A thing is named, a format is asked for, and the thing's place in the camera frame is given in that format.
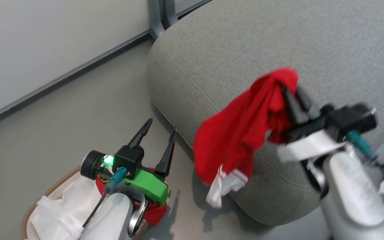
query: gray fabric cushion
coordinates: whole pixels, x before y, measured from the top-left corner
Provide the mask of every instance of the gray fabric cushion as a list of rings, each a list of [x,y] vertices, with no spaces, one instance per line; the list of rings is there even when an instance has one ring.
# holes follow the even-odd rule
[[[296,68],[321,105],[359,101],[378,110],[367,138],[384,142],[384,1],[213,0],[170,27],[152,47],[152,100],[193,143],[198,126],[260,75]],[[267,225],[298,219],[318,205],[297,164],[280,164],[275,146],[255,158],[246,187],[233,194]]]

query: green led light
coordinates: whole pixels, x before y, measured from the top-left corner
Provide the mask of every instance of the green led light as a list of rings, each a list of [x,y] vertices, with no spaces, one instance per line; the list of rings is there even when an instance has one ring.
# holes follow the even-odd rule
[[[113,165],[113,159],[114,157],[112,155],[105,155],[103,157],[103,164],[104,165]]]

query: white cloth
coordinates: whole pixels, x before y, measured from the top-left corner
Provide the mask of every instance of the white cloth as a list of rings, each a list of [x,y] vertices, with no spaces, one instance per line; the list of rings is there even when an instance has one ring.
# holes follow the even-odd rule
[[[31,222],[41,240],[76,240],[100,197],[95,182],[81,177],[61,199],[43,196],[37,202]]]
[[[247,181],[247,176],[238,169],[226,175],[222,170],[222,166],[220,166],[207,194],[207,203],[213,208],[221,208],[221,197],[228,194],[231,190],[234,192],[238,191],[245,186]]]

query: green gripper part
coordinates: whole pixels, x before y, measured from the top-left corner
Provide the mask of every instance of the green gripper part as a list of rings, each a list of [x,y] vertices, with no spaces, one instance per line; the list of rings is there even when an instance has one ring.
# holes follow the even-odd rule
[[[152,173],[140,170],[134,179],[124,179],[126,183],[132,184],[146,197],[150,198],[160,206],[164,206],[168,197],[168,187]]]

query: red fabric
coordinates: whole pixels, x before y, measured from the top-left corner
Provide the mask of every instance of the red fabric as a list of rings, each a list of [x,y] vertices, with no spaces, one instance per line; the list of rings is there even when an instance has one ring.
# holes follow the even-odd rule
[[[249,90],[202,123],[193,153],[203,182],[211,184],[220,165],[226,174],[238,169],[250,179],[253,155],[265,143],[265,133],[271,130],[269,141],[282,142],[281,132],[290,126],[282,86],[296,92],[294,69],[282,68],[258,78]]]
[[[100,178],[96,178],[96,186],[99,190],[99,193],[103,195],[105,193],[105,184],[102,183]],[[148,222],[152,227],[156,226],[162,217],[164,217],[165,213],[167,211],[167,204],[164,206],[159,206],[156,203],[151,203],[148,206],[148,210],[145,213],[144,219],[146,222]]]

